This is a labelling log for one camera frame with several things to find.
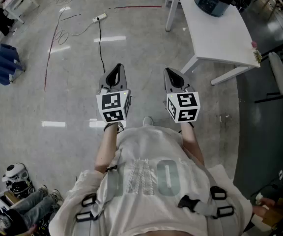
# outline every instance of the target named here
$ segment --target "black plastic buckle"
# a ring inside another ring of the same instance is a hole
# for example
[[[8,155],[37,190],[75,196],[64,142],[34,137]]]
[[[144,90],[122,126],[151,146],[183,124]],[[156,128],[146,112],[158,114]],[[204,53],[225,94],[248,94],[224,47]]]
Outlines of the black plastic buckle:
[[[222,210],[229,209],[229,208],[230,208],[230,211],[225,212],[225,213],[221,212]],[[217,218],[228,217],[228,216],[232,216],[232,215],[234,215],[233,206],[224,206],[224,207],[217,208],[217,217],[213,216],[213,218],[217,219]]]
[[[114,166],[112,166],[112,167],[107,168],[107,169],[106,169],[106,172],[112,171],[112,170],[117,170],[117,165],[114,165]]]
[[[191,212],[195,212],[194,208],[199,201],[200,201],[199,199],[192,200],[189,198],[189,196],[184,195],[184,197],[181,198],[177,207],[179,208],[187,207],[188,209],[190,209]]]
[[[87,196],[82,201],[82,207],[88,207],[90,205],[93,205],[96,202],[97,199],[97,194],[96,193],[91,193]]]
[[[218,186],[210,187],[210,193],[213,200],[225,200],[226,191]]]
[[[97,220],[99,216],[94,217],[91,213],[91,211],[88,212],[79,212],[76,214],[75,218],[76,218],[76,222],[80,223],[80,222],[84,222],[84,221],[91,221],[91,220]]]

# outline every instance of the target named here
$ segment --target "blue chair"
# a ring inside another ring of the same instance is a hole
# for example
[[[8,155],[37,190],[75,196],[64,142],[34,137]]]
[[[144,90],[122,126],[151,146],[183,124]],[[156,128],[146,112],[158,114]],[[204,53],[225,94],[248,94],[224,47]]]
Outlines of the blue chair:
[[[19,62],[16,48],[0,44],[0,83],[2,85],[10,84],[9,74],[14,75],[16,69],[24,71]]]

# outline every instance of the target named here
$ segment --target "white t-shirt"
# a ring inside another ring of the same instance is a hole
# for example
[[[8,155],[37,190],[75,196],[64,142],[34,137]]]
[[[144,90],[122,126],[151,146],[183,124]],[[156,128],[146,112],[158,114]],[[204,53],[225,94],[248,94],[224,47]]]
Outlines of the white t-shirt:
[[[165,128],[131,128],[118,135],[117,146],[120,188],[104,211],[109,236],[157,230],[207,236],[203,215],[177,207],[184,195],[206,203],[210,188],[205,172],[184,153],[181,136]]]
[[[180,134],[154,126],[130,128],[118,134],[117,147],[117,191],[104,210],[107,235],[134,236],[158,230],[208,235],[203,215],[177,207],[184,195],[205,203],[210,195],[209,179],[184,153]],[[240,200],[246,227],[252,214],[251,203],[232,184],[222,166],[209,171],[220,187]],[[81,173],[49,225],[51,236],[73,235],[82,199],[99,186],[100,190],[107,189],[107,179],[99,172]]]

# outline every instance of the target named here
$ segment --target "shoe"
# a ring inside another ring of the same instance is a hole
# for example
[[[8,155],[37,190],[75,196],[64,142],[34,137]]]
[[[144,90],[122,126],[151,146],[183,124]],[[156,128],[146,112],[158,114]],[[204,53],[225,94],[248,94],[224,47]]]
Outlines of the shoe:
[[[55,189],[51,193],[51,196],[54,197],[54,199],[56,200],[57,204],[59,204],[60,206],[63,204],[64,198],[62,197],[62,195],[60,194],[60,192],[58,190]]]
[[[48,195],[48,188],[45,185],[42,185],[39,190],[42,190],[44,192],[44,196]]]
[[[153,119],[149,116],[145,117],[142,121],[142,126],[153,126]]]

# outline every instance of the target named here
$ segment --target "white table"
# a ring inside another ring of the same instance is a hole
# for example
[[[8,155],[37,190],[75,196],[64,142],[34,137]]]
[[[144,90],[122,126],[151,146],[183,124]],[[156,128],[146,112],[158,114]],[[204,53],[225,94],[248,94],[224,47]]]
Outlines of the white table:
[[[22,24],[24,23],[24,21],[19,17],[19,15],[17,15],[13,10],[12,10],[12,5],[14,4],[14,1],[16,0],[6,0],[3,3],[3,9],[6,10],[10,15],[12,15],[14,18],[16,18],[19,22],[21,22]],[[14,4],[13,7],[17,7],[19,5],[19,3],[22,0],[18,0],[16,4]],[[40,5],[37,4],[37,2],[35,0],[30,0],[31,2],[33,2],[35,4],[35,6],[39,7]]]
[[[166,31],[170,31],[179,0],[172,0]],[[193,71],[204,61],[236,64],[237,68],[211,81],[212,85],[260,67],[253,54],[252,39],[235,6],[230,5],[221,17],[203,12],[194,0],[180,0],[192,38],[195,55],[181,70]]]

